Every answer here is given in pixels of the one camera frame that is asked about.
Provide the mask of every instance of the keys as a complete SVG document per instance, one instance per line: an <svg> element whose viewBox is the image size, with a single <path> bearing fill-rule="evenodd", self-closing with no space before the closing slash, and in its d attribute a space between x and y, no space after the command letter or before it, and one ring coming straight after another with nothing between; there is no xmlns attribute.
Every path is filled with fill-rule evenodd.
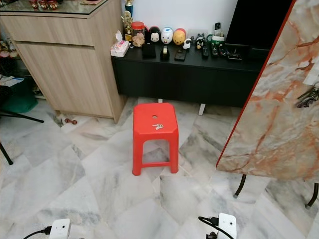
<svg viewBox="0 0 319 239"><path fill-rule="evenodd" d="M164 125L158 123L158 124L153 124L152 126L156 127L156 130L159 130L160 128L164 128Z"/></svg>
<svg viewBox="0 0 319 239"><path fill-rule="evenodd" d="M297 108L308 108L309 105L319 100L319 88L313 87L309 91L299 96L298 100L301 101L297 104Z"/></svg>

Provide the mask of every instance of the power cord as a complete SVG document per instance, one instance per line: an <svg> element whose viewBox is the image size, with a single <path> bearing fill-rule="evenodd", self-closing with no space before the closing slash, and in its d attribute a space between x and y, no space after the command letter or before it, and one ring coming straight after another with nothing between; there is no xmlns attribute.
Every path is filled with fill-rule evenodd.
<svg viewBox="0 0 319 239"><path fill-rule="evenodd" d="M216 230L224 233L226 236L228 236L230 239L234 239L230 234L228 234L227 232L225 232L223 229L218 227L218 218L204 218L204 217L198 217L198 219L203 222L206 223L207 225L210 225L211 227L215 228Z"/></svg>
<svg viewBox="0 0 319 239"><path fill-rule="evenodd" d="M43 229L43 230L40 230L40 231L31 233L30 235L27 235L27 236L26 236L25 238L23 238L23 239L27 239L27 238L29 238L29 237L31 237L31 236L33 236L33 235L35 235L35 234L39 234L39 233L44 233L44 234L46 234L46 235L50 235L51 228L52 228L51 226L50 226L50 227L46 227L46 228Z"/></svg>

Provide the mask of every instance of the yellow toy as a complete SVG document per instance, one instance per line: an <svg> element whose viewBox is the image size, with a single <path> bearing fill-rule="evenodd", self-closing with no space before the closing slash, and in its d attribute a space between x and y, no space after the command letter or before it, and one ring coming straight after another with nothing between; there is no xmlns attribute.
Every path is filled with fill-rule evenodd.
<svg viewBox="0 0 319 239"><path fill-rule="evenodd" d="M176 31L174 32L174 35L173 35L174 43L177 46L182 45L182 43L185 41L185 39L186 39L185 29L183 29L183 28L176 29Z"/></svg>

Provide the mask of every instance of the wooden cabinet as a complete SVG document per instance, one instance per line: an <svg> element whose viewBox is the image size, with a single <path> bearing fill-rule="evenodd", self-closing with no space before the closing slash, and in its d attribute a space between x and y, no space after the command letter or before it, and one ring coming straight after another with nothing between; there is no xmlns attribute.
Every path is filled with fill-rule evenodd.
<svg viewBox="0 0 319 239"><path fill-rule="evenodd" d="M0 21L56 111L117 122L125 99L117 91L110 47L122 27L121 11L120 0L105 0L89 14L0 12Z"/></svg>

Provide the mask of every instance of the black cable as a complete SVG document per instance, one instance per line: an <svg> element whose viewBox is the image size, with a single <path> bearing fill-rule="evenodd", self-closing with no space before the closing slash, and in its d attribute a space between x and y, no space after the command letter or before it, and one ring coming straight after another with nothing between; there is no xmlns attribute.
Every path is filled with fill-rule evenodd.
<svg viewBox="0 0 319 239"><path fill-rule="evenodd" d="M203 222L206 223L207 225L210 225L211 227L215 228L216 230L224 233L226 236L228 236L230 239L234 239L230 234L228 234L227 232L225 232L223 229L213 225L212 223L209 223L209 219L208 218L204 218L204 217L198 217L198 219Z"/></svg>
<svg viewBox="0 0 319 239"><path fill-rule="evenodd" d="M51 232L51 228L52 227L46 227L45 229L43 230L40 230L40 231L37 231L37 232L34 232L34 233L31 233L30 235L27 235L25 238L23 239L27 239L35 234L39 234L39 233L45 233L46 235L50 235L50 232Z"/></svg>

